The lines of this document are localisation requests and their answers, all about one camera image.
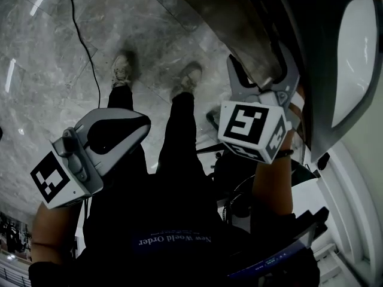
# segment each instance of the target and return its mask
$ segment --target gray marble floor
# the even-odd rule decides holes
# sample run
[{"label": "gray marble floor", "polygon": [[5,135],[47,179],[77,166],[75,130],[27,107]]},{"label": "gray marble floor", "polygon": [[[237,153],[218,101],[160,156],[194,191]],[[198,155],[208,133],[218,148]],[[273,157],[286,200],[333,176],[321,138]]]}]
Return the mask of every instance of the gray marble floor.
[{"label": "gray marble floor", "polygon": [[[101,105],[120,50],[136,53],[135,109],[152,120],[142,143],[155,171],[171,104],[191,61],[203,67],[196,90],[197,148],[213,145],[205,114],[230,96],[229,51],[183,0],[74,0],[75,17],[96,66]],[[0,0],[0,210],[34,214],[40,195],[28,167],[46,139],[57,139],[91,109],[98,93],[71,19],[70,0]],[[201,155],[206,173],[214,155]]]}]

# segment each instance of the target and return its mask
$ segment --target person's left arm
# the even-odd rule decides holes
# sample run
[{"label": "person's left arm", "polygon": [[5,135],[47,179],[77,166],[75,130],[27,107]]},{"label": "person's left arm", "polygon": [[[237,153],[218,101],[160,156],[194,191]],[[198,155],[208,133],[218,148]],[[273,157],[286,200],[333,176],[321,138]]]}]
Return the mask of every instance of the person's left arm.
[{"label": "person's left arm", "polygon": [[70,260],[82,204],[48,209],[41,203],[32,229],[32,262],[63,265]]}]

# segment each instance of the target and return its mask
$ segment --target shoe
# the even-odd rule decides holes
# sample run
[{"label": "shoe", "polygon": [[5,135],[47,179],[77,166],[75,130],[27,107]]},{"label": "shoe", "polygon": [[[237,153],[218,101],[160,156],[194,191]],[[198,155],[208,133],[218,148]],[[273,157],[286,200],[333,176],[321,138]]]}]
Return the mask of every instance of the shoe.
[{"label": "shoe", "polygon": [[182,79],[181,82],[177,84],[170,92],[171,102],[173,102],[173,99],[181,93],[194,94],[194,90],[201,82],[202,78],[201,65],[197,62],[191,62],[184,68],[184,70],[181,71],[180,78]]},{"label": "shoe", "polygon": [[112,88],[132,84],[132,65],[126,55],[117,56],[112,65]]}]

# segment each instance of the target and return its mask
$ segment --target bracelet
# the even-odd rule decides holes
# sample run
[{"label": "bracelet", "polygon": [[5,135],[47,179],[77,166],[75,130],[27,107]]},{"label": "bracelet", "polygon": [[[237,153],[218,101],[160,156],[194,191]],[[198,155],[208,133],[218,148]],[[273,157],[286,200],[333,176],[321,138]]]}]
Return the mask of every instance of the bracelet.
[{"label": "bracelet", "polygon": [[277,158],[287,157],[287,156],[290,156],[290,155],[293,155],[293,154],[294,154],[294,150],[283,150],[283,151],[279,151],[279,152],[276,154],[275,159],[277,159]]}]

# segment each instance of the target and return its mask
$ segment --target forearm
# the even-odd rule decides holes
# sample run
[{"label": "forearm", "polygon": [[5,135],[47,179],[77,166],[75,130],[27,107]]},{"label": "forearm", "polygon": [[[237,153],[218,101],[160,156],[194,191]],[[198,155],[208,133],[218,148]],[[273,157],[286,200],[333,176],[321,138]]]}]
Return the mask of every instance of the forearm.
[{"label": "forearm", "polygon": [[73,245],[81,204],[47,209],[42,203],[32,229],[32,260],[63,264]]},{"label": "forearm", "polygon": [[[288,132],[281,150],[291,148],[293,135],[293,131]],[[254,178],[253,196],[277,215],[292,213],[290,157],[279,158],[270,165],[258,163]]]}]

